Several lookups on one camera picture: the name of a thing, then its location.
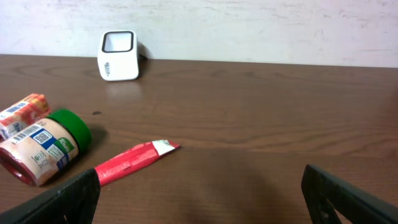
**wood grain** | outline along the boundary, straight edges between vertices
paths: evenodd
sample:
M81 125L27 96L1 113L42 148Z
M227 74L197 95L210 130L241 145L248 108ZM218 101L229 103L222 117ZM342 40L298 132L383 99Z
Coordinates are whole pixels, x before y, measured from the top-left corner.
M148 60L108 83L95 58L0 56L0 108L29 93L81 116L94 142L43 188L0 169L0 211L136 144L181 150L105 187L94 223L308 223L316 164L398 205L398 69Z

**white wall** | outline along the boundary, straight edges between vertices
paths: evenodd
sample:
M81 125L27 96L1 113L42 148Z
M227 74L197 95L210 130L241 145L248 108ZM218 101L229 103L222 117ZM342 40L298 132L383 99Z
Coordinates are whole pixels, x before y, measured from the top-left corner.
M132 29L151 58L398 67L396 0L0 0L0 53L96 56Z

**small white box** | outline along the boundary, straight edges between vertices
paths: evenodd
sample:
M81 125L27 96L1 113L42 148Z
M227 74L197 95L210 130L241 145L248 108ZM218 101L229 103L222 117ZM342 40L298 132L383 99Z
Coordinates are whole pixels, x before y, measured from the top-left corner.
M98 68L107 81L133 80L138 77L137 35L131 30L103 34L98 51Z

